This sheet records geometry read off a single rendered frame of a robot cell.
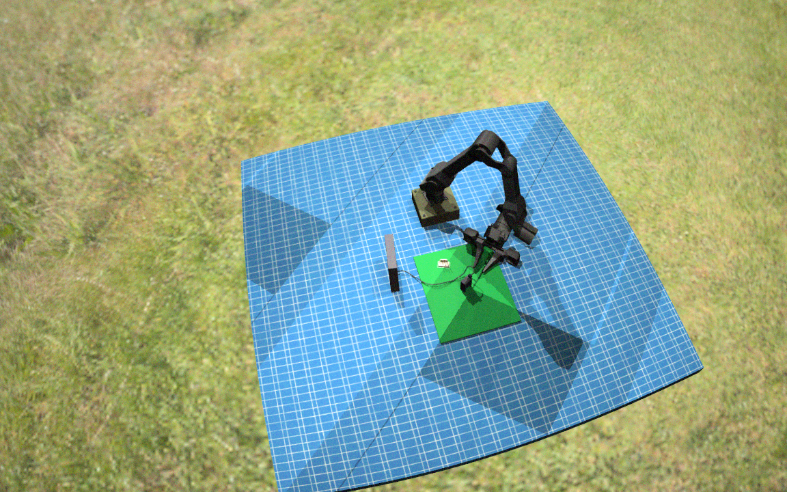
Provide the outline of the green circuit board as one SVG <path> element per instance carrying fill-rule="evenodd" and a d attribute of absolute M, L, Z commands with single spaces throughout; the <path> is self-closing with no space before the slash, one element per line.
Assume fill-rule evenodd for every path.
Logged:
<path fill-rule="evenodd" d="M 467 266 L 474 265 L 475 244 L 413 256 L 419 279 L 427 283 L 422 286 L 441 344 L 521 322 L 499 264 L 483 273 L 494 254 L 490 248 L 483 249 L 474 273 Z M 472 285 L 463 292 L 461 280 L 472 273 Z"/>

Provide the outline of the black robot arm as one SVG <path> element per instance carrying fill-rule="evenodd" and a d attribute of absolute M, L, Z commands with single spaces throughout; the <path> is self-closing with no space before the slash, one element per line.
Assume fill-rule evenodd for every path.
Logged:
<path fill-rule="evenodd" d="M 495 149 L 503 158 L 503 161 L 497 161 L 491 158 Z M 457 154 L 448 162 L 441 161 L 435 166 L 431 167 L 427 176 L 421 181 L 419 187 L 422 194 L 426 198 L 429 205 L 434 206 L 444 200 L 449 199 L 445 194 L 444 189 L 450 187 L 451 182 L 455 180 L 457 172 L 461 172 L 473 162 L 483 162 L 486 166 L 495 168 L 501 172 L 503 189 L 505 189 L 505 204 L 499 204 L 496 210 L 501 214 L 495 222 L 505 224 L 511 231 L 513 236 L 521 239 L 524 243 L 530 244 L 533 242 L 534 237 L 538 232 L 538 228 L 531 226 L 525 221 L 527 218 L 527 205 L 525 199 L 521 195 L 521 186 L 519 186 L 518 171 L 516 170 L 516 159 L 507 148 L 505 141 L 497 136 L 497 134 L 490 130 L 482 131 L 475 142 Z M 495 228 L 495 224 L 487 228 L 484 237 L 491 237 L 496 242 L 501 243 L 507 241 L 511 232 L 507 232 L 505 228 Z"/>

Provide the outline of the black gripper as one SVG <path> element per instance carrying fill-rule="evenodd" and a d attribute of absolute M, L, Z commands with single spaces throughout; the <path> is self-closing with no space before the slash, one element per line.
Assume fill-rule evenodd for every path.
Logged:
<path fill-rule="evenodd" d="M 507 232 L 511 232 L 511 230 L 501 222 L 494 222 L 494 224 L 496 225 L 495 228 L 499 228 L 499 230 L 501 230 L 501 228 L 505 228 Z M 514 266 L 518 265 L 519 260 L 521 260 L 521 255 L 519 254 L 518 251 L 512 248 L 509 248 L 507 250 L 502 248 L 503 244 L 505 244 L 504 241 L 500 245 L 499 242 L 496 242 L 491 237 L 483 238 L 479 236 L 479 231 L 474 230 L 474 228 L 471 227 L 465 228 L 465 232 L 463 232 L 463 238 L 465 238 L 466 242 L 475 244 L 475 248 L 477 249 L 477 255 L 475 256 L 475 262 L 473 265 L 474 268 L 479 264 L 479 259 L 481 258 L 484 252 L 483 249 L 484 246 L 492 250 L 495 250 L 493 257 L 491 258 L 491 260 L 489 260 L 488 264 L 485 265 L 483 273 L 485 271 L 488 271 L 491 267 L 493 267 L 493 265 L 499 264 L 499 262 L 504 262 L 506 256 L 507 256 L 507 262 L 509 262 L 509 264 L 512 264 Z"/>

